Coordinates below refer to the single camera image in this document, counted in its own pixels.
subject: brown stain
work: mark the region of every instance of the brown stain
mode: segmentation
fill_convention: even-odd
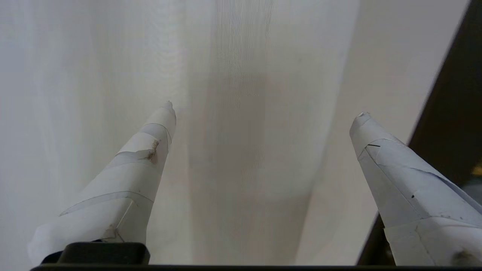
[[[157,163],[157,146],[159,146],[159,140],[155,140],[154,142],[152,142],[153,151],[149,152],[149,154],[143,159],[147,159],[153,163]]]
[[[482,262],[466,249],[453,254],[450,264],[453,266],[482,266]]]

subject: sheer curtain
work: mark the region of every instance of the sheer curtain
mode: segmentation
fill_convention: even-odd
[[[141,3],[93,2],[91,30],[118,146],[178,114],[152,260],[294,263],[358,2]]]

